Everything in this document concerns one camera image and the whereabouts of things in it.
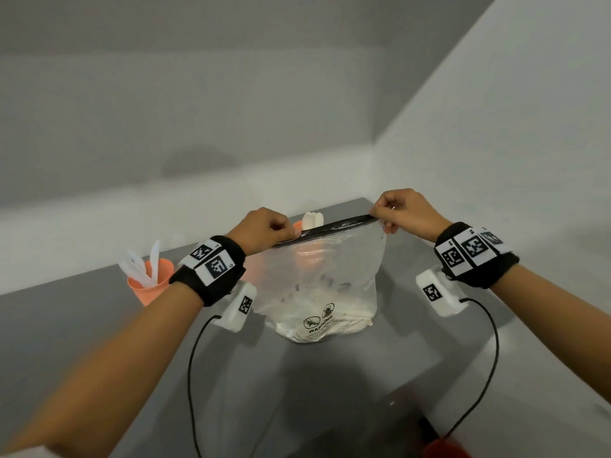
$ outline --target wristband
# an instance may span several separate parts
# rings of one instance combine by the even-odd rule
[[[493,233],[463,222],[450,225],[439,235],[435,254],[450,279],[483,289],[499,281],[520,261]]]
[[[170,278],[179,281],[201,297],[204,307],[210,307],[231,293],[246,269],[242,248],[225,236],[213,236],[203,241],[183,258],[182,265]]]

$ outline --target orange plastic cup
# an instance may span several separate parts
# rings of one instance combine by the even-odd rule
[[[151,262],[147,260],[145,266],[147,268],[147,275],[150,276],[152,273]],[[157,286],[145,288],[132,278],[127,278],[127,284],[134,291],[136,297],[140,299],[142,305],[146,307],[170,285],[172,273],[174,273],[174,264],[168,259],[159,259],[159,272],[157,273],[157,282],[159,284]]]

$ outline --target plastic bag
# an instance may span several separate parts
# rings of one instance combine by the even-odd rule
[[[385,246],[380,223],[354,217],[248,257],[242,279],[255,284],[253,310],[268,326],[291,341],[316,342],[372,324]]]

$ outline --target gray table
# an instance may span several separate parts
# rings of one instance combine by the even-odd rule
[[[361,215],[370,205],[356,199],[320,211],[333,222]],[[162,256],[178,261],[188,251],[186,246]],[[475,307],[451,319],[432,313],[414,278],[435,263],[431,248],[417,238],[402,232],[390,237],[376,277],[378,314],[373,326],[355,335],[294,344],[266,328],[256,314],[238,334],[210,327],[193,369],[203,454],[286,456],[380,402],[394,405],[389,396],[404,396],[410,382],[426,380],[455,354],[472,358],[491,335],[489,323]],[[475,294],[498,326],[512,318],[487,293]],[[0,296],[0,443],[23,425],[74,362],[140,309],[117,266]],[[113,456],[195,456],[186,366],[197,332],[213,311],[198,316]],[[429,400],[458,375],[456,369],[445,373],[454,374],[426,381]]]

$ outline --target hand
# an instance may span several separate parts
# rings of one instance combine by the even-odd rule
[[[238,243],[248,256],[263,252],[281,241],[299,238],[300,235],[301,230],[295,229],[286,215],[261,207],[250,211],[225,236]]]
[[[431,242],[452,224],[411,188],[383,193],[369,214],[384,221],[386,234],[395,234],[401,228]]]

